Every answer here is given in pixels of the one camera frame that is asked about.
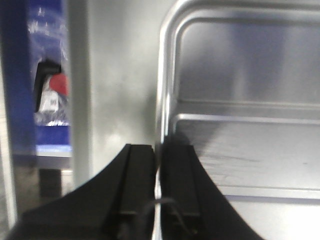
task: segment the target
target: black object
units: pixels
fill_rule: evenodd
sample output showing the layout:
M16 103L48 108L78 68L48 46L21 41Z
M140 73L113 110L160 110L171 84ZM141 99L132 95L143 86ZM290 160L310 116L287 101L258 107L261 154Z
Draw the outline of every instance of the black object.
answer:
M62 194L60 169L39 169L40 196L59 198Z
M211 181L193 146L167 146L161 163L161 189L162 196L176 201L191 232L188 234L171 209L164 206L164 240L263 240Z
M60 64L55 63L51 60L45 60L38 63L34 81L34 88L33 88L33 99L35 103L34 112L39 111L40 103L41 103L41 96L42 96L42 89L44 87L44 82L50 75L59 74L62 72L62 68Z
M127 144L90 181L53 201L23 214L7 240L135 239L134 219L154 200L155 160L148 145ZM149 238L152 223L143 230Z
M151 146L127 144L83 186L23 214L6 240L149 240L161 204L164 240L263 240L238 215L192 146L168 145L161 199Z

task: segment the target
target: plastic bag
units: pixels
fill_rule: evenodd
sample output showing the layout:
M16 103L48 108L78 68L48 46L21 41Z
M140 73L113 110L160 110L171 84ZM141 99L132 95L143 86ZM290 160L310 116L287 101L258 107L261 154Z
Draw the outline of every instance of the plastic bag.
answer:
M65 69L67 28L61 12L44 7L31 9L28 17L30 74L36 79L38 64L50 60ZM50 88L52 76L44 79L40 108L34 113L38 126L69 125L69 98Z

